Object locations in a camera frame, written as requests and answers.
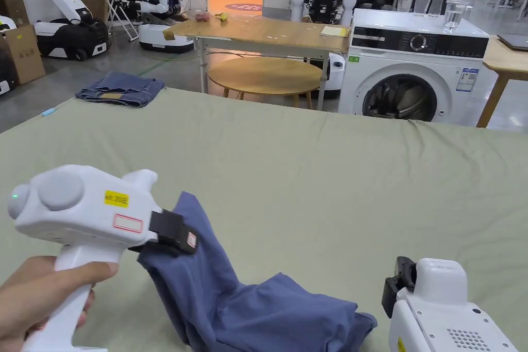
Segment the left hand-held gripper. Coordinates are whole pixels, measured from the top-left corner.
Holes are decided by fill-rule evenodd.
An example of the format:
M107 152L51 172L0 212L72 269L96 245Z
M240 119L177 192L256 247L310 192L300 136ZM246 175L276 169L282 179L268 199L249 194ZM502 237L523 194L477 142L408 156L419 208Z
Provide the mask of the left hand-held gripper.
M149 244L193 255L199 233L155 202L151 189L157 179L147 169L116 177L69 164L17 186L8 213L18 232L61 244L57 271L90 262L119 263L126 250L139 252Z

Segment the person's left hand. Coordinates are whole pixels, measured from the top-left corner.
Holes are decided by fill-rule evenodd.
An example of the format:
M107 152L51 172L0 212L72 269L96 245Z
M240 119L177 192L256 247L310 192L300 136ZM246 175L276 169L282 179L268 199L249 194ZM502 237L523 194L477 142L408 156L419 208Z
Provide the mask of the person's left hand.
M55 261L54 256L30 257L1 285L1 351L21 351L29 334L42 329L75 290L88 286L76 323L76 328L83 326L95 299L93 287L119 269L113 262L90 262L56 271Z

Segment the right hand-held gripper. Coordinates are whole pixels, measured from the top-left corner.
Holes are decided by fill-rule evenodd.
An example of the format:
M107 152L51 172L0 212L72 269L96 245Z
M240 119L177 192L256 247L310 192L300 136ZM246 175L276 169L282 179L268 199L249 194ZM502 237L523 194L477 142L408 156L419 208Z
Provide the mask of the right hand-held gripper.
M391 351L515 351L491 317L468 300L456 261L399 256L385 280L382 307Z

